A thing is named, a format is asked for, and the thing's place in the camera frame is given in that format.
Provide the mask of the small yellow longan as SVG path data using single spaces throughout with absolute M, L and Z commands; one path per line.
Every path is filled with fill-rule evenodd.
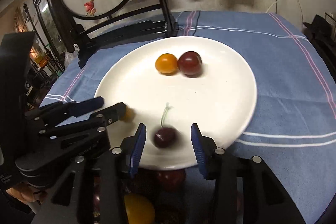
M 120 120 L 124 122 L 131 122 L 134 119 L 134 117 L 135 117 L 134 110 L 129 106 L 126 106 L 125 115 Z

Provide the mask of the dark cherry with stem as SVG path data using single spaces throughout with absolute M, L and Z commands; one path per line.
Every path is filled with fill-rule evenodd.
M 171 107 L 167 103 L 160 119 L 159 128 L 154 133 L 153 143 L 157 148 L 168 148 L 177 139 L 177 130 L 172 126 L 165 125 L 165 120 L 170 109 Z

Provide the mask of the red cherry tomato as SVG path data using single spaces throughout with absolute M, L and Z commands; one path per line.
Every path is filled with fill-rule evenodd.
M 162 170 L 157 172 L 157 179 L 165 189 L 175 189 L 185 182 L 184 169 Z

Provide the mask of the yellow orange round fruit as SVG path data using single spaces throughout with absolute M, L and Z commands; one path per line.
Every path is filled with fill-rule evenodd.
M 124 197 L 124 202 L 129 224 L 154 223 L 154 207 L 145 197 L 130 193 Z

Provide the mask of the white round plate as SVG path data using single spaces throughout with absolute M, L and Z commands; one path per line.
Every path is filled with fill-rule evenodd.
M 187 51 L 201 56 L 200 76 L 165 76 L 155 69 L 154 63 L 161 54 L 179 57 Z M 169 170 L 196 164 L 190 134 L 193 123 L 218 147 L 229 147 L 252 119 L 257 85 L 249 64 L 229 46 L 207 38 L 178 36 L 128 53 L 108 70 L 95 94 L 104 98 L 105 107 L 123 102 L 135 112 L 131 122 L 109 126 L 111 146 L 119 146 L 143 123 L 147 134 L 140 167 Z M 165 125 L 177 130 L 177 139 L 168 148 L 157 148 L 153 136 L 167 103 L 171 109 Z

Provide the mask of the yellow cherry tomato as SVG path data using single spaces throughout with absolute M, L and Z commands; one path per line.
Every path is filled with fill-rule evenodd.
M 177 61 L 174 55 L 164 53 L 155 61 L 155 69 L 161 74 L 172 75 L 178 70 Z

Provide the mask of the dark red plum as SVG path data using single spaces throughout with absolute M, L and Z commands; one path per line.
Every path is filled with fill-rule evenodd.
M 183 53 L 177 61 L 178 69 L 186 76 L 200 75 L 202 64 L 201 56 L 194 51 Z

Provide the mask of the blue striped tablecloth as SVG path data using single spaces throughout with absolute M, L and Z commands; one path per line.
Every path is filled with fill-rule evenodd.
M 294 25 L 275 14 L 181 12 L 178 36 L 199 36 L 240 53 L 256 77 L 255 114 L 229 152 L 259 155 L 280 180 L 306 223 L 335 223 L 335 82 L 318 52 Z M 83 69 L 69 65 L 42 101 L 83 101 L 127 53 L 149 42 L 98 50 Z M 156 223 L 207 223 L 214 182 L 197 167 L 177 188 L 148 194 Z

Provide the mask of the dark wooden cabinet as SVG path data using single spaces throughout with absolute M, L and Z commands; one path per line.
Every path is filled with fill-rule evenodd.
M 70 31 L 75 26 L 75 21 L 63 7 L 61 0 L 33 0 L 33 4 L 55 57 L 60 59 L 66 52 L 74 52 L 75 42 Z

